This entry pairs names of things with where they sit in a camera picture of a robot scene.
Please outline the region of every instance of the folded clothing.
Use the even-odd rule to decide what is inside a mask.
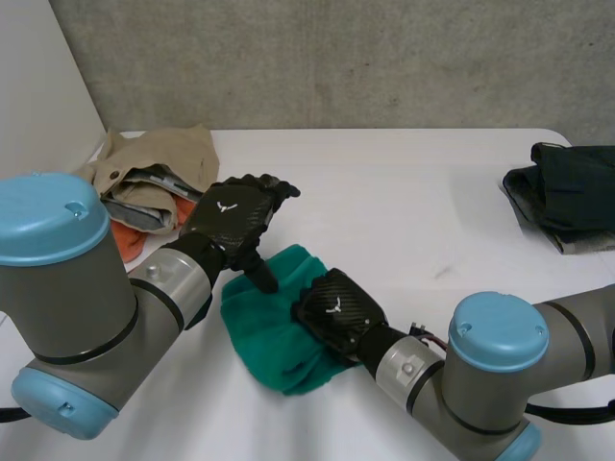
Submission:
[[[523,217],[565,255],[615,249],[615,146],[538,143],[531,159],[503,181]]]
[[[196,204],[182,197],[178,197],[177,195],[174,195],[173,199],[175,200],[175,204],[177,206],[177,224],[178,226],[181,226],[188,219],[188,216]],[[122,261],[124,261],[124,263],[131,262],[143,253],[147,233],[129,228],[120,222],[112,220],[111,232],[113,232],[115,244],[119,249],[119,253],[122,256]]]
[[[132,139],[109,131],[96,161],[76,174],[92,183],[111,219],[166,234],[178,224],[173,195],[197,202],[220,163],[209,130],[165,128]]]
[[[304,394],[347,369],[291,318],[301,290],[327,268],[299,245],[273,256],[267,265],[279,281],[278,293],[263,294],[245,276],[238,277],[222,290],[222,319],[234,349],[261,384],[285,395]]]

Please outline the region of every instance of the green cloth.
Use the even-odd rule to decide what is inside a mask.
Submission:
[[[291,318],[303,288],[327,273],[317,257],[293,245],[267,265],[278,278],[278,293],[266,295],[245,276],[222,290],[222,319],[234,349],[263,385],[285,395],[304,394],[346,370],[327,347]]]

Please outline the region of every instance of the light blue joint cap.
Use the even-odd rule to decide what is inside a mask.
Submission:
[[[33,417],[80,440],[97,437],[119,414],[88,391],[32,368],[21,369],[11,393]]]
[[[0,181],[0,265],[42,266],[82,255],[110,228],[91,184],[64,173]]]
[[[541,443],[540,429],[529,423],[496,461],[529,461],[536,454]]]
[[[549,329],[530,303],[495,292],[461,301],[449,326],[455,353],[490,373],[515,373],[532,366],[547,351]]]

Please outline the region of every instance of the logo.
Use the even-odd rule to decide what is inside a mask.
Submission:
[[[222,205],[220,202],[218,202],[218,208],[220,208],[220,212],[224,213],[225,211],[228,211],[229,209],[233,209],[237,207],[237,204],[231,205],[231,206],[224,206]]]
[[[333,314],[334,312],[342,311],[342,302],[339,300],[339,296],[337,297],[337,305],[333,309],[326,309],[325,312],[328,314]]]

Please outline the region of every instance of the white table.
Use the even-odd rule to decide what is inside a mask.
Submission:
[[[529,164],[545,130],[358,130],[215,132],[220,178],[271,173],[295,183],[262,239],[270,256],[301,243],[345,270],[386,310],[445,336],[458,301],[482,290],[536,303],[598,288],[615,256],[562,256],[537,231],[521,230],[499,190],[511,167]],[[150,239],[147,251],[160,243]],[[34,420],[0,426],[3,461],[388,461],[452,460],[397,408],[363,369],[302,397],[270,392],[246,372],[219,314],[181,336],[119,418],[91,442]],[[31,358],[10,320],[0,328],[0,405]],[[606,377],[539,396],[550,405],[601,405]],[[610,460],[615,425],[567,427],[537,420],[545,460]]]

